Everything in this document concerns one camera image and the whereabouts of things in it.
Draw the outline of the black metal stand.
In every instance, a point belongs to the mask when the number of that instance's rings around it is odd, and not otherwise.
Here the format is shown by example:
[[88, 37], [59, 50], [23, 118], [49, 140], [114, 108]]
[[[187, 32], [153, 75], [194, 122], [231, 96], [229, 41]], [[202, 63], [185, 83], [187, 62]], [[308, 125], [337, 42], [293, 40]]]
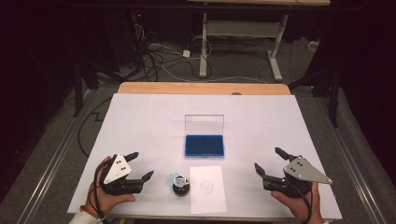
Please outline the black metal stand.
[[335, 71], [332, 76], [332, 87], [329, 107], [329, 118], [334, 128], [337, 124], [337, 108], [338, 108], [338, 91], [339, 91], [339, 72]]
[[82, 96], [82, 83], [81, 83], [81, 73], [80, 73], [80, 62], [77, 62], [74, 67], [74, 87], [75, 87], [75, 113], [76, 118], [81, 111], [83, 106], [83, 96]]

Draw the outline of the metal floor rail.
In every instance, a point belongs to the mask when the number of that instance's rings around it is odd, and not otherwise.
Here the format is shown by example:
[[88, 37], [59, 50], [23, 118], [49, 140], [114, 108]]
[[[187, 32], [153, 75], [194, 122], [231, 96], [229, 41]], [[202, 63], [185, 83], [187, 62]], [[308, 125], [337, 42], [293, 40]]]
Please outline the metal floor rail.
[[320, 110], [320, 113], [324, 116], [327, 125], [332, 131], [332, 135], [335, 137], [337, 142], [337, 150], [340, 154], [341, 161], [346, 167], [346, 171], [353, 183], [355, 190], [357, 191], [362, 205], [364, 206], [369, 218], [373, 224], [386, 224], [386, 219], [381, 212], [378, 203], [375, 200], [374, 194], [364, 179], [362, 172], [359, 170], [357, 163], [354, 161], [351, 149], [347, 146], [344, 138], [339, 132], [338, 128], [335, 128], [328, 118], [327, 106], [324, 101], [320, 98], [315, 99], [316, 104]]
[[32, 193], [32, 196], [30, 197], [28, 203], [24, 207], [17, 221], [17, 224], [32, 223], [40, 204], [45, 198], [47, 191], [49, 190], [50, 185], [59, 170], [59, 167], [64, 159], [64, 155], [66, 154], [70, 145], [70, 141], [74, 134], [77, 132], [78, 125], [82, 122], [82, 117], [84, 113], [88, 110], [88, 106], [92, 103], [95, 94], [96, 90], [85, 91], [82, 98], [83, 106], [80, 109], [80, 112], [71, 119], [62, 140], [60, 141], [54, 152], [54, 155], [49, 161], [45, 172], [40, 177], [39, 182], [37, 183], [35, 190]]

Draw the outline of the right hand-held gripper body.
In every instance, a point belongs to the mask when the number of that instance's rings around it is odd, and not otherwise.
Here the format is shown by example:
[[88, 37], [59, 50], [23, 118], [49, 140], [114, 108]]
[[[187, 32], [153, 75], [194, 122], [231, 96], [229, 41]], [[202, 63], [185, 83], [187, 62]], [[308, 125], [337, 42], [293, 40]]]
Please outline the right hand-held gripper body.
[[312, 188], [312, 183], [332, 184], [332, 180], [314, 167], [302, 156], [280, 154], [290, 163], [283, 168], [284, 177], [269, 176], [262, 170], [262, 184], [265, 190], [279, 191], [291, 198], [304, 196]]

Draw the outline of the person's left hand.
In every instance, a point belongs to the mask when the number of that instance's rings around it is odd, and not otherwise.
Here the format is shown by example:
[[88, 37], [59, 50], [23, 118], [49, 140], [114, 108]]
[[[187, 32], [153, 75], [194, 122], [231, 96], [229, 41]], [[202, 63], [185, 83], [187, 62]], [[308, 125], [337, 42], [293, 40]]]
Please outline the person's left hand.
[[91, 183], [84, 208], [91, 215], [95, 217], [100, 217], [100, 215], [97, 213], [98, 210], [101, 210], [102, 214], [105, 216], [116, 205], [134, 201], [135, 196], [133, 194], [124, 194], [119, 196], [106, 194], [98, 184], [94, 185], [93, 183]]

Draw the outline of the white paper sheet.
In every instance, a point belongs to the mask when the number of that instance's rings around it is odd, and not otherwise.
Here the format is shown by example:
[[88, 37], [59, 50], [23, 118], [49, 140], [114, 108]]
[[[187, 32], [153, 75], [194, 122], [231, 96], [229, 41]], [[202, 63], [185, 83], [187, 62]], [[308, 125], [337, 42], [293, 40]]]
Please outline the white paper sheet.
[[193, 214], [227, 211], [222, 170], [219, 165], [191, 167], [190, 178]]

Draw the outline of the round black stamp clear knob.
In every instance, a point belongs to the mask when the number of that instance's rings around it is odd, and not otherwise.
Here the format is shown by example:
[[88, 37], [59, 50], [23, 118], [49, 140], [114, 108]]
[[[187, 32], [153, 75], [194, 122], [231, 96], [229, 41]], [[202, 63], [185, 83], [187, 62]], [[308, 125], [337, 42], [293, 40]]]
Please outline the round black stamp clear knob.
[[173, 179], [172, 190], [176, 196], [186, 196], [190, 192], [190, 188], [190, 182], [184, 175], [176, 175]]

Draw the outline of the large white table mat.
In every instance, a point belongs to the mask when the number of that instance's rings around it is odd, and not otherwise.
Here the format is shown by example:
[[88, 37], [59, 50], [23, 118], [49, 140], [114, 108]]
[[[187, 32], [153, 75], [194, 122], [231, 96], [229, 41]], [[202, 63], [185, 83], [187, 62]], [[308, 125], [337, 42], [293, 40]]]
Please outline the large white table mat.
[[[190, 159], [184, 155], [185, 116], [223, 115], [225, 155], [221, 159]], [[290, 211], [263, 189], [255, 171], [258, 163], [268, 175], [282, 176], [286, 161], [275, 153], [280, 147], [322, 166], [300, 107], [292, 95], [183, 95], [126, 94], [113, 96], [69, 205], [75, 213], [85, 202], [100, 161], [108, 155], [138, 152], [132, 176], [154, 174], [133, 203], [113, 210], [115, 216], [155, 218], [209, 218], [282, 220]], [[172, 190], [176, 175], [190, 182], [190, 168], [220, 166], [227, 211], [193, 214], [190, 192]]]

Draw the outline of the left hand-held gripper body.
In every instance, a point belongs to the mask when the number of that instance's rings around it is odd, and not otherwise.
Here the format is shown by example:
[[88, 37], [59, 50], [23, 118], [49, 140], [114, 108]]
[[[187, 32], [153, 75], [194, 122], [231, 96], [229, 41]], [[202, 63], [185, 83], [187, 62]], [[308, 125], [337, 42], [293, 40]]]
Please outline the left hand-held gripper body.
[[127, 179], [132, 172], [123, 155], [115, 154], [108, 162], [100, 177], [100, 187], [106, 194], [124, 195], [140, 193], [143, 189], [142, 179]]

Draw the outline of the wooden table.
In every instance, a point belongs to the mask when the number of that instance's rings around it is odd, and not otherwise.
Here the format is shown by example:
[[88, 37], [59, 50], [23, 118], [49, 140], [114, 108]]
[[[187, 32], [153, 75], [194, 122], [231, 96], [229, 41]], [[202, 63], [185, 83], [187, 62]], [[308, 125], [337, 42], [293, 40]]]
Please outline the wooden table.
[[118, 93], [214, 94], [214, 95], [290, 95], [284, 84], [123, 82]]

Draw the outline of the person's right hand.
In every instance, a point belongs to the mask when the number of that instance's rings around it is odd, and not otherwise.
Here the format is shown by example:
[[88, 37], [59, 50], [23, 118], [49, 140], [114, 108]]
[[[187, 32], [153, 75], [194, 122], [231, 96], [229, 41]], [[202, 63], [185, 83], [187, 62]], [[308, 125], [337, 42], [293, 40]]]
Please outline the person's right hand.
[[320, 213], [318, 183], [313, 182], [311, 191], [305, 195], [306, 200], [311, 205], [311, 210], [308, 210], [304, 199], [290, 198], [279, 191], [272, 191], [271, 196], [287, 206], [295, 218], [302, 224], [323, 224], [324, 219]]

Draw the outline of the white metal frame desk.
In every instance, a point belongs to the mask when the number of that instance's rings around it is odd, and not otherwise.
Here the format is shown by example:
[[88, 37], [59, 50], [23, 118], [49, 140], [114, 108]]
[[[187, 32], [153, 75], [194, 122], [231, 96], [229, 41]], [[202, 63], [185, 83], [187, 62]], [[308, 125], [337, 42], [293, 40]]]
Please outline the white metal frame desk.
[[[202, 7], [218, 4], [221, 6], [242, 5], [247, 7], [327, 7], [330, 0], [189, 0], [199, 3]], [[280, 21], [258, 22], [258, 21], [213, 21], [205, 12], [202, 22], [202, 46], [200, 52], [200, 77], [207, 77], [209, 71], [208, 56], [212, 50], [208, 36], [242, 36], [242, 37], [273, 37], [274, 46], [266, 52], [267, 61], [272, 70], [274, 80], [283, 79], [277, 61], [276, 54], [281, 42], [281, 38], [286, 29], [289, 13], [283, 13]]]

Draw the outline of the blue ink pad clear lid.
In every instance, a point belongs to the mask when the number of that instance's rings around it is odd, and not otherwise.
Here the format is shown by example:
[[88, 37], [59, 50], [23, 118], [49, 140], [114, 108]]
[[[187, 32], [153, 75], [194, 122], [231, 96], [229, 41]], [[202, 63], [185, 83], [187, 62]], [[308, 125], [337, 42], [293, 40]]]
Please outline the blue ink pad clear lid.
[[223, 158], [223, 115], [185, 116], [185, 156]]

